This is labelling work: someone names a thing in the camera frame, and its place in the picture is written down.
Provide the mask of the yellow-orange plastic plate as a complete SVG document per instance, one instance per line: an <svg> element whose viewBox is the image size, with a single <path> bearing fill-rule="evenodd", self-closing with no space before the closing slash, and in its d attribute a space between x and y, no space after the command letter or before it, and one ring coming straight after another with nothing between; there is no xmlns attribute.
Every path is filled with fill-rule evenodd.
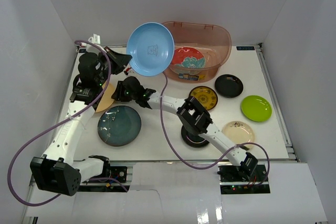
<svg viewBox="0 0 336 224"><path fill-rule="evenodd" d="M107 85L107 89L105 90L100 102L98 103L95 113L106 111L114 103L114 99L112 98L112 95L114 94L116 89L111 83L107 83L107 82L105 82L102 85L102 87L104 88L106 85Z"/></svg>

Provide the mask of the light blue plastic plate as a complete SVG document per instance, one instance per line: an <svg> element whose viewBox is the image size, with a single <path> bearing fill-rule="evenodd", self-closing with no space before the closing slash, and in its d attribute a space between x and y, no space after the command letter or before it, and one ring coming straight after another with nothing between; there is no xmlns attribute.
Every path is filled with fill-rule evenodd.
<svg viewBox="0 0 336 224"><path fill-rule="evenodd" d="M137 27L127 43L131 68L139 75L153 77L164 72L174 55L174 39L162 24L148 22Z"/></svg>

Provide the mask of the red floral ceramic plate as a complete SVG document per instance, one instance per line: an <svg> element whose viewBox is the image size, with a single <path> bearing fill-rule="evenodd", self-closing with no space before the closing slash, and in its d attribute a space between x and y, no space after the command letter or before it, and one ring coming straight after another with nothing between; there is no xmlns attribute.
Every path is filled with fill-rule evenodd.
<svg viewBox="0 0 336 224"><path fill-rule="evenodd" d="M193 47L180 47L174 50L171 64L184 68L204 68L206 65L204 55Z"/></svg>

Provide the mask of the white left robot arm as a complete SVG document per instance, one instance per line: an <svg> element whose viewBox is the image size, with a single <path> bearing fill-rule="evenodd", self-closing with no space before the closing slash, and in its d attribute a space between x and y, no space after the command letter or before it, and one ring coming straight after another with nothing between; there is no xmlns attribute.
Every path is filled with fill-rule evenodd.
<svg viewBox="0 0 336 224"><path fill-rule="evenodd" d="M63 124L42 157L30 163L34 180L40 190L73 196L82 182L93 177L104 182L110 178L107 157L91 155L75 161L74 154L86 124L94 115L100 98L112 74L124 71L131 56L105 47L106 54L86 52L79 57L78 71L72 84L67 112L68 122Z"/></svg>

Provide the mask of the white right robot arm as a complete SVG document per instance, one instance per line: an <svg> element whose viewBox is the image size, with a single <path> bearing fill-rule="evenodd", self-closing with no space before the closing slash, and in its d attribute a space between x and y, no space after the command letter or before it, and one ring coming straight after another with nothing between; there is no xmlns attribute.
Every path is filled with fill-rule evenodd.
<svg viewBox="0 0 336 224"><path fill-rule="evenodd" d="M160 116L163 116L164 111L177 115L189 133L207 140L222 152L236 167L241 180L247 182L255 177L258 159L225 136L213 122L210 113L195 97L180 99L163 95L153 89L144 88L133 76L118 81L111 97L120 102L135 101L143 108L158 109Z"/></svg>

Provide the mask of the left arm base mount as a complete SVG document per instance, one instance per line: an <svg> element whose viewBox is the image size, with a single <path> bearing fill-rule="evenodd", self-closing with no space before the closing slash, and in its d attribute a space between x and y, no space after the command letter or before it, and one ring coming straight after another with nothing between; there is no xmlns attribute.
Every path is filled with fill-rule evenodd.
<svg viewBox="0 0 336 224"><path fill-rule="evenodd" d="M121 183L125 183L127 181L127 172L128 168L126 166L110 166L101 177L112 177Z"/></svg>

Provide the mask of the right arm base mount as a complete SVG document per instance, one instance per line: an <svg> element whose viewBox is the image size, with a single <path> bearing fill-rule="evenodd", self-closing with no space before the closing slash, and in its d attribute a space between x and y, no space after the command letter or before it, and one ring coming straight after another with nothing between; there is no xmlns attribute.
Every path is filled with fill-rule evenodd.
<svg viewBox="0 0 336 224"><path fill-rule="evenodd" d="M239 173L238 169L232 165L219 166L217 173L221 182L243 183L248 185L252 185L254 183L256 185L265 178L266 167L265 165L257 165L254 173L252 175L248 175L247 177Z"/></svg>

